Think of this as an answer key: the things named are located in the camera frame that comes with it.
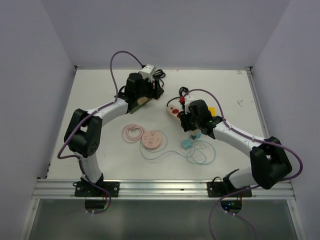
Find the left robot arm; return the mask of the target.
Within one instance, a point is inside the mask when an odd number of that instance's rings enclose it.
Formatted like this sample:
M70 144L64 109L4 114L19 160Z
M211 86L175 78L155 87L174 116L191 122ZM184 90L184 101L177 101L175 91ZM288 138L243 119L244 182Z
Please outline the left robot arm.
M73 155L66 157L78 159L81 179L87 182L87 192L95 197L101 195L104 190L104 184L101 182L103 173L96 155L102 128L117 117L132 113L138 107L140 99L157 100L164 93L160 76L148 75L141 71L130 73L121 89L124 91L118 92L109 103L91 110L78 108L73 112L64 136L64 144L58 153L58 158L63 159L61 153L65 147L73 152Z

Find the yellow cube adapter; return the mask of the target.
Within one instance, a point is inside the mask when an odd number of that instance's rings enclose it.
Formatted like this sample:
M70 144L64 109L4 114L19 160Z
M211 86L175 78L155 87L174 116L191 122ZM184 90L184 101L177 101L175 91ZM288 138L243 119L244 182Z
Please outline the yellow cube adapter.
M214 107L208 107L208 110L210 111L213 117L216 116L216 109Z

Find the teal dual usb charger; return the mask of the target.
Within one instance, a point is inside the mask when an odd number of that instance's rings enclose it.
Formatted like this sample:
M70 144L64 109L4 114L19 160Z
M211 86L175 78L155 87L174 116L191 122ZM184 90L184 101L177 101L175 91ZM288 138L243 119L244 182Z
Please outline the teal dual usb charger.
M199 132L199 133L197 133L196 135L191 134L191 135L190 135L190 138L191 138L192 140L197 140L197 139L199 139L201 136L202 136L202 133Z

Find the pink round socket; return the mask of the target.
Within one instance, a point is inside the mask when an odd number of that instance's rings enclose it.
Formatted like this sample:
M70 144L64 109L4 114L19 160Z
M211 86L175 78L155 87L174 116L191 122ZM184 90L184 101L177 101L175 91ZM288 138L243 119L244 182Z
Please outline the pink round socket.
M142 146L147 150L157 150L162 144L162 133L157 130L148 130L141 137Z

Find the light teal charger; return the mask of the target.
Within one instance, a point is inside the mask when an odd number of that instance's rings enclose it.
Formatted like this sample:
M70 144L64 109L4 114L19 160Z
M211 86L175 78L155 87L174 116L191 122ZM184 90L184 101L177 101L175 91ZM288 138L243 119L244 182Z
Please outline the light teal charger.
M184 150L190 149L193 147L193 141L188 138L180 142L180 147Z

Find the green power strip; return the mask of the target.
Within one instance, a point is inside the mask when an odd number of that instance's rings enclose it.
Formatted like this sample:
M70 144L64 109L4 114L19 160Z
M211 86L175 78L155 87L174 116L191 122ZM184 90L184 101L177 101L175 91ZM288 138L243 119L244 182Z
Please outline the green power strip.
M143 105L139 105L138 103L137 103L137 105L129 112L130 114L133 114L133 113L135 113L136 111L138 111L140 108L142 108L143 106L145 106L148 102L150 102L152 99L151 98L148 98L148 101L145 103L145 104L143 104Z

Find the beige wooden power strip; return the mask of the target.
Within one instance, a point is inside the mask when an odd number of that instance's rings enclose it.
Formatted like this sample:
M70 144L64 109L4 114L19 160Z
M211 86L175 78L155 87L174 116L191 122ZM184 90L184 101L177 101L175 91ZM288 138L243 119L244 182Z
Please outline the beige wooden power strip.
M185 99L183 96L177 96L170 99L166 104L166 110L169 116L176 121L180 121L181 113L185 110Z

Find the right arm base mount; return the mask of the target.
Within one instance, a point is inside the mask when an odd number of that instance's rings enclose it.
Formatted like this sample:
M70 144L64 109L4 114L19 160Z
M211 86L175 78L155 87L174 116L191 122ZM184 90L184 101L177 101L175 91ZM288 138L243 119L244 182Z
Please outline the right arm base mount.
M216 176L212 181L206 183L207 195L209 198L221 198L228 194L244 190L249 188L249 186L244 186L241 188L235 188L231 181L229 180L230 176L234 174L239 169L235 169L232 172L228 173L225 177L221 178Z

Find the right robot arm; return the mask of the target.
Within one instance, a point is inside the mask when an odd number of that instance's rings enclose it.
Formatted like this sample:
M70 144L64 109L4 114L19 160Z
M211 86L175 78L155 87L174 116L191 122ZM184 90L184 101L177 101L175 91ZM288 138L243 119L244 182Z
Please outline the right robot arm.
M223 178L222 189L227 196L235 196L241 189L252 185L269 190L292 172L292 165L276 137L255 138L239 129L232 129L221 116L212 116L202 99L190 101L181 98L179 102L182 111L178 117L185 132L201 132L249 157L250 167L235 169Z

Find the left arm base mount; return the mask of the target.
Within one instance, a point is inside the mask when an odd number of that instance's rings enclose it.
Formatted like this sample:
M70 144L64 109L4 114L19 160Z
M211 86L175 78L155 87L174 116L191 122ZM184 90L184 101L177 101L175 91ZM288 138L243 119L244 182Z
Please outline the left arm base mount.
M83 178L80 181L72 184L75 187L74 196L84 198L106 197L107 193L111 198L117 198L120 191L120 183L118 181L104 181L98 180L97 183L92 185Z

